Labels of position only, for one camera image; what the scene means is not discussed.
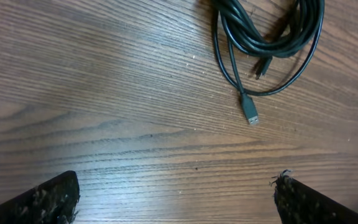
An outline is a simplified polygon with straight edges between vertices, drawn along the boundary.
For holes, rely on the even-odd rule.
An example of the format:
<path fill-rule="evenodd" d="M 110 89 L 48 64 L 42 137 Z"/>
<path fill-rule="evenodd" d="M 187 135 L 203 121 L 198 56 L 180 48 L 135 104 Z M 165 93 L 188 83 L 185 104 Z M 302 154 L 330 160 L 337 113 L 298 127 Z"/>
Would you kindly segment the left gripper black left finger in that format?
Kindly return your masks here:
<path fill-rule="evenodd" d="M 0 224 L 73 223 L 80 186 L 68 170 L 0 204 Z"/>

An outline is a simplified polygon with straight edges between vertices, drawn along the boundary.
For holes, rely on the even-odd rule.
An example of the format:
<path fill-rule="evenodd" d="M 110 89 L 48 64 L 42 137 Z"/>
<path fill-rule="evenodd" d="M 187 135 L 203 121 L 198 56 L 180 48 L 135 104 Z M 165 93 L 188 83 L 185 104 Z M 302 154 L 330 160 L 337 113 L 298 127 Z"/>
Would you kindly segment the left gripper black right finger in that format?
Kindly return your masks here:
<path fill-rule="evenodd" d="M 358 213 L 294 179 L 285 169 L 275 185 L 274 202 L 282 224 L 358 224 Z"/>

